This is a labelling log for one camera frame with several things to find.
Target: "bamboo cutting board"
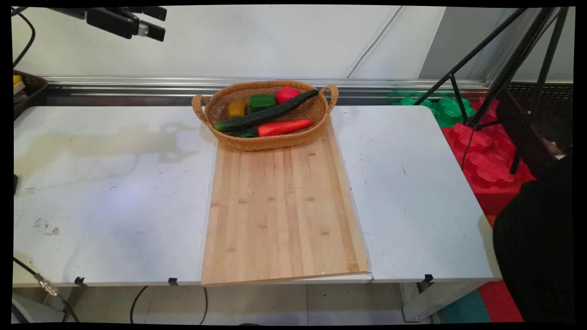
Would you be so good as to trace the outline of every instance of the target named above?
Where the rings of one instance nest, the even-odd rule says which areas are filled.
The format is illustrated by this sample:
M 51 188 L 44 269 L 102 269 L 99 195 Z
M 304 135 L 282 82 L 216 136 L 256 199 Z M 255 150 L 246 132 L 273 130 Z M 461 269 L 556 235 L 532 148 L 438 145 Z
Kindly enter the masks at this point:
M 368 271 L 330 119 L 301 146 L 239 151 L 218 144 L 203 285 Z

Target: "cable connector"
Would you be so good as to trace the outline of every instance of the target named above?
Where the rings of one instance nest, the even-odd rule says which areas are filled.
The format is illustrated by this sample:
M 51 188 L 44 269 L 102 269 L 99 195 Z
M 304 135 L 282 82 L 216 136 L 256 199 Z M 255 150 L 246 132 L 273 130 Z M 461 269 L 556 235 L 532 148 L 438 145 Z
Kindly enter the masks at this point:
M 59 294 L 59 290 L 47 279 L 43 278 L 39 273 L 35 274 L 35 279 L 39 281 L 41 288 L 45 289 L 50 295 L 56 297 Z

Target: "red vegetable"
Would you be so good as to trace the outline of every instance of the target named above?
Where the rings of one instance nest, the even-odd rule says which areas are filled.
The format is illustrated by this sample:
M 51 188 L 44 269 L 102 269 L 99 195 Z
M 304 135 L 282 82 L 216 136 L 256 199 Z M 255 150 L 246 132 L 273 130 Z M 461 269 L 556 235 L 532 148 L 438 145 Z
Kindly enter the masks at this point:
M 277 95 L 275 95 L 275 99 L 277 100 L 277 103 L 281 104 L 281 103 L 291 99 L 292 97 L 296 97 L 297 95 L 299 95 L 299 92 L 297 89 L 295 89 L 293 87 L 285 86 L 285 87 L 281 87 L 281 89 L 279 89 L 277 91 Z
M 289 133 L 295 130 L 303 129 L 312 124 L 310 119 L 291 120 L 289 122 L 280 122 L 273 124 L 261 125 L 257 128 L 259 136 L 273 136 Z

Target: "yellow bell pepper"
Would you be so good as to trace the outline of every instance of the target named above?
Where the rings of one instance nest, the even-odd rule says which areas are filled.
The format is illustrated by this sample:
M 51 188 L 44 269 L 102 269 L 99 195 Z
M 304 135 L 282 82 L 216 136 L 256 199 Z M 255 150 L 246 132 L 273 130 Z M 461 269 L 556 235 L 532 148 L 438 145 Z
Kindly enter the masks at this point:
M 228 118 L 242 117 L 247 111 L 247 103 L 243 100 L 234 100 L 228 104 Z

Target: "white table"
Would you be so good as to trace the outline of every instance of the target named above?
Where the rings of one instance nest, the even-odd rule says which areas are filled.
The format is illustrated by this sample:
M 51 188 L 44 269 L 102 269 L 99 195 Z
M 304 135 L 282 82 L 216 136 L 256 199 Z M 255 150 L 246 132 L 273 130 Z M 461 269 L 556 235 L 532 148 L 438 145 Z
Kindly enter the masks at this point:
M 338 106 L 332 121 L 370 272 L 284 283 L 447 282 L 406 289 L 422 311 L 427 292 L 501 279 L 491 227 L 426 107 Z M 190 107 L 28 109 L 14 122 L 14 256 L 60 286 L 200 284 L 216 145 Z M 13 287 L 36 285 L 14 265 Z

